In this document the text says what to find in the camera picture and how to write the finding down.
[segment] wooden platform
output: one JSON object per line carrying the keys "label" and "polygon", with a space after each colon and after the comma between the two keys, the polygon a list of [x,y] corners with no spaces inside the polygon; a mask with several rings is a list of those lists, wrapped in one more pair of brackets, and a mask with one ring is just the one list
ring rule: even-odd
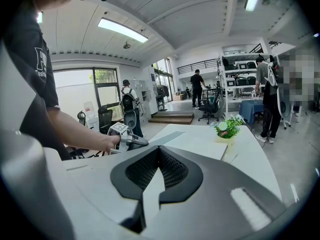
{"label": "wooden platform", "polygon": [[190,125],[195,115],[190,111],[159,111],[149,120],[150,123]]}

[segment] white sneaker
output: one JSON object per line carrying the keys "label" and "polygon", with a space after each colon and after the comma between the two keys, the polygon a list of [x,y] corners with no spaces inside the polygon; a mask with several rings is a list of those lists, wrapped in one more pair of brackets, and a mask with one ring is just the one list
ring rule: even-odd
{"label": "white sneaker", "polygon": [[259,135],[255,135],[255,137],[259,140],[259,141],[261,141],[261,142],[266,142],[267,141],[267,137],[261,137],[261,135],[259,134]]}

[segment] ceiling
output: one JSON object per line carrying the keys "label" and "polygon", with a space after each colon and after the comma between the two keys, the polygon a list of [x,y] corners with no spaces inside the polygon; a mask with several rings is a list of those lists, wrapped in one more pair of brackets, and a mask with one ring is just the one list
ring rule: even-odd
{"label": "ceiling", "polygon": [[[183,52],[184,47],[239,37],[267,37],[297,44],[311,29],[297,13],[294,0],[259,0],[254,11],[246,0],[72,0],[45,11],[40,25],[54,55],[92,54],[150,63]],[[101,18],[119,22],[148,37],[140,43],[99,28]],[[130,49],[124,49],[128,42]]]}

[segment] shirt logo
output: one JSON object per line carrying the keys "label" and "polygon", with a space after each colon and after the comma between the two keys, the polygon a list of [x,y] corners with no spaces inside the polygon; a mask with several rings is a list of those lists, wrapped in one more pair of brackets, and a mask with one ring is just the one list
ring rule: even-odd
{"label": "shirt logo", "polygon": [[39,77],[46,78],[47,77],[47,56],[43,53],[42,48],[35,47],[37,64],[35,72],[39,75]]}

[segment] blue tablecloth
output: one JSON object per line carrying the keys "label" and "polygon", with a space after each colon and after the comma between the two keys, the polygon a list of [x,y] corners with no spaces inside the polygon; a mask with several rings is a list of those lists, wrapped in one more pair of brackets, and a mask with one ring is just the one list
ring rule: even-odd
{"label": "blue tablecloth", "polygon": [[255,114],[264,111],[262,99],[244,100],[241,102],[239,115],[241,115],[250,125],[255,122]]}

